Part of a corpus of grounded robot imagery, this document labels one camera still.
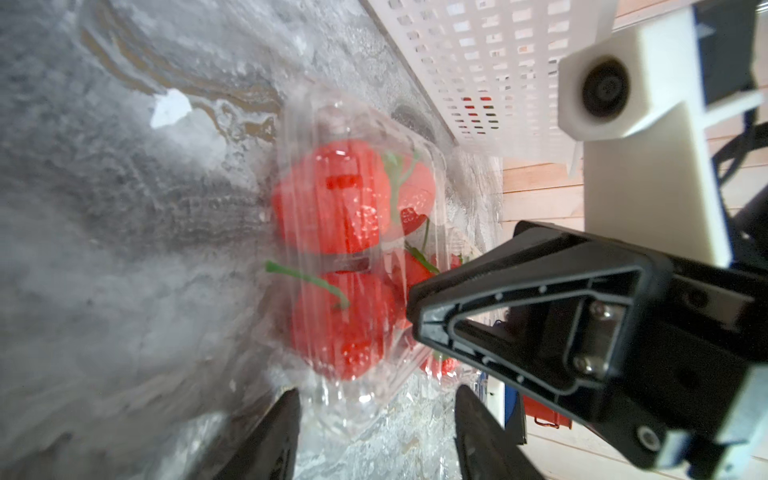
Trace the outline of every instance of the camera lens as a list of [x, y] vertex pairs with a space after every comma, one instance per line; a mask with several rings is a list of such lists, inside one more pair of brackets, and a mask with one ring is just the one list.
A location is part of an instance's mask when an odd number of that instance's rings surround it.
[[584, 81], [581, 99], [595, 117], [613, 117], [624, 110], [629, 98], [627, 69], [618, 60], [608, 60], [593, 68]]

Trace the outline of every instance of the blue object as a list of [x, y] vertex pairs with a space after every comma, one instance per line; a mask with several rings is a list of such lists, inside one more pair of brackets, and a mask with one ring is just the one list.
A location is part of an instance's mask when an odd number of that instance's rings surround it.
[[515, 405], [518, 403], [518, 391], [510, 386], [504, 386], [504, 426], [509, 422], [509, 417], [512, 416], [512, 412], [515, 410]]

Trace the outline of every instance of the wooden wall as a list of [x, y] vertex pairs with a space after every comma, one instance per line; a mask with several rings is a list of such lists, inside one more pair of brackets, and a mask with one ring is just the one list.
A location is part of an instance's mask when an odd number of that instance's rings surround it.
[[[616, 26], [636, 22], [665, 10], [691, 3], [685, 0], [620, 0]], [[768, 15], [758, 22], [754, 73], [768, 97]], [[763, 103], [760, 119], [768, 119]], [[734, 118], [707, 130], [710, 152], [714, 153], [742, 130]], [[732, 211], [742, 207], [768, 184], [768, 149], [750, 154], [741, 171], [725, 186], [723, 196]], [[580, 171], [568, 176], [563, 164], [535, 164], [525, 159], [505, 159], [504, 221], [509, 238], [519, 220], [543, 220], [576, 230], [584, 229], [584, 187]], [[625, 480], [686, 478], [684, 468], [668, 472], [642, 472], [630, 465], [615, 449], [581, 425], [573, 430], [546, 428], [528, 422], [528, 445], [523, 451], [551, 480]], [[751, 459], [744, 480], [768, 478], [768, 442], [763, 442]]]

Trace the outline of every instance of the plastic wrap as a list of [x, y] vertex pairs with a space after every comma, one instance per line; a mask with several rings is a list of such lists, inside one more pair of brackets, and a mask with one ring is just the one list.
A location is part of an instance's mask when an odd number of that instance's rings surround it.
[[266, 268], [286, 308], [264, 341], [284, 347], [277, 366], [316, 420], [352, 439], [429, 354], [405, 305], [410, 286], [449, 265], [445, 161], [378, 111], [314, 84], [294, 89], [281, 124], [271, 203], [282, 256]]

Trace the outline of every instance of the strawberry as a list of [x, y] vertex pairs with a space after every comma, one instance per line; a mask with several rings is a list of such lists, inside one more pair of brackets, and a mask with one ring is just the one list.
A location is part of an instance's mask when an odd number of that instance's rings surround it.
[[396, 250], [389, 255], [392, 259], [392, 281], [403, 302], [408, 299], [411, 287], [439, 273], [414, 247], [407, 246], [405, 250]]
[[305, 281], [291, 314], [291, 343], [328, 379], [354, 380], [389, 349], [399, 306], [392, 288], [370, 273], [309, 276], [273, 262], [268, 272]]
[[392, 187], [389, 204], [392, 226], [383, 236], [390, 241], [418, 230], [427, 220], [435, 205], [436, 186], [429, 168], [411, 157], [385, 154], [382, 160]]
[[450, 375], [456, 370], [457, 366], [458, 360], [443, 355], [440, 352], [433, 351], [432, 355], [424, 360], [421, 369], [423, 372], [426, 372], [427, 375], [439, 378], [440, 376]]
[[389, 178], [365, 141], [334, 141], [295, 165], [272, 192], [278, 231], [311, 253], [356, 253], [392, 223]]
[[[437, 255], [433, 254], [429, 258], [429, 262], [432, 265], [437, 265]], [[451, 253], [451, 267], [450, 267], [450, 270], [453, 270], [455, 268], [459, 268], [463, 264], [464, 264], [464, 259], [462, 258], [461, 255], [454, 255], [453, 253]]]

